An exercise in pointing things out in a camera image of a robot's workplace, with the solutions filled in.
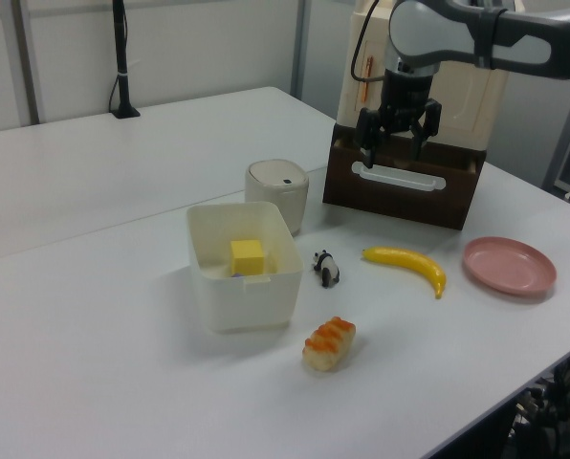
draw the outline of panda figurine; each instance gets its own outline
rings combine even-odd
[[[321,285],[328,288],[331,283],[338,283],[340,281],[339,267],[336,266],[334,258],[327,251],[321,253],[315,252],[315,267],[317,273],[321,273]]]

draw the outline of white lidded container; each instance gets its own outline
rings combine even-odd
[[[207,328],[225,332],[289,322],[304,265],[274,204],[194,206],[187,229],[193,290]],[[231,277],[230,241],[248,239],[262,244],[264,273]]]
[[[268,201],[275,204],[291,234],[300,230],[306,196],[308,174],[287,160],[253,163],[245,176],[245,201]]]

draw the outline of small white bin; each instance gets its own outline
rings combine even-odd
[[[187,211],[189,264],[202,321],[215,332],[286,324],[304,265],[278,207],[268,202],[194,206]],[[230,241],[257,239],[261,275],[230,276]]]

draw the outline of toy banana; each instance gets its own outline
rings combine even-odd
[[[422,253],[395,247],[371,247],[362,251],[362,255],[368,261],[408,268],[423,275],[431,282],[436,299],[439,299],[445,290],[447,275],[438,263]]]

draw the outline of yellow cube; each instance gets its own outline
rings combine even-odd
[[[232,275],[264,273],[264,251],[258,240],[230,241],[230,251]]]

